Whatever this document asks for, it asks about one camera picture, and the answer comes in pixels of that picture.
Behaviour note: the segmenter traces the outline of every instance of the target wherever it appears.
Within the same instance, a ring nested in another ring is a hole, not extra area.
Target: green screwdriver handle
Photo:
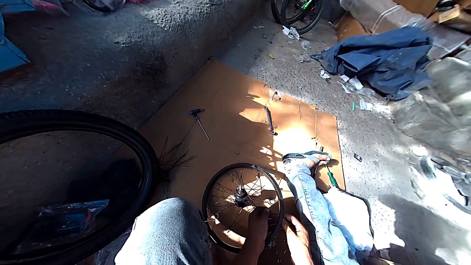
[[[328,172],[327,175],[329,176],[329,179],[330,179],[330,182],[332,183],[332,185],[339,189],[339,185],[337,184],[337,181],[335,180],[335,178],[333,177],[333,174],[332,172]]]

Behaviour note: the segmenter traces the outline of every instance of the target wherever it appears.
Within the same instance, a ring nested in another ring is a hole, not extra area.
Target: wheel hub
[[[235,204],[239,208],[244,208],[247,206],[247,196],[245,189],[242,188],[242,185],[239,185],[239,188],[235,191]]]

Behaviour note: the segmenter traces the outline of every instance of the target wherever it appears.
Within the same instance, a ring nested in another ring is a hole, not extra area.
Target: knee
[[[201,219],[199,208],[192,202],[182,198],[165,199],[147,209],[142,215],[149,215],[153,218],[162,216],[167,220],[172,219],[173,216]]]

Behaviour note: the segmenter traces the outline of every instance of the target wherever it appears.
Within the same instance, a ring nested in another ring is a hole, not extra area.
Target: leg
[[[349,246],[340,229],[332,224],[332,218],[324,196],[311,177],[311,166],[307,158],[284,160],[286,178],[294,195],[301,223],[309,233],[309,243],[314,264],[358,265],[350,258]]]
[[[206,224],[199,209],[180,198],[163,200],[138,216],[116,255],[117,265],[209,265]]]

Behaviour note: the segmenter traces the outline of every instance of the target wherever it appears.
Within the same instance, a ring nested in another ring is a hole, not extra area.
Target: bicycle wheel
[[[248,233],[248,215],[255,207],[270,208],[265,247],[270,248],[281,227],[283,197],[273,177],[263,168],[236,163],[219,170],[209,181],[203,195],[203,219],[208,232],[225,250],[238,253]]]
[[[116,239],[133,224],[134,219],[145,210],[150,191],[160,177],[159,162],[152,146],[134,129],[111,118],[70,110],[26,110],[0,114],[0,145],[8,146],[18,139],[23,141],[37,134],[60,131],[102,135],[129,147],[141,165],[135,199],[129,203],[127,209],[122,210],[123,213],[118,218],[83,238],[33,253],[12,254],[3,251],[0,264],[62,265],[85,259]]]
[[[273,18],[278,24],[283,24],[281,22],[281,7],[283,5],[283,0],[271,0],[271,13],[273,14]],[[297,21],[302,14],[298,14],[297,16],[288,17],[286,21],[290,24]]]
[[[281,21],[287,28],[294,27],[299,35],[302,35],[311,30],[321,18],[322,13],[322,0],[308,0],[310,1],[306,9],[307,1],[300,0],[284,0],[281,8]],[[289,18],[296,17],[296,21],[291,21]]]

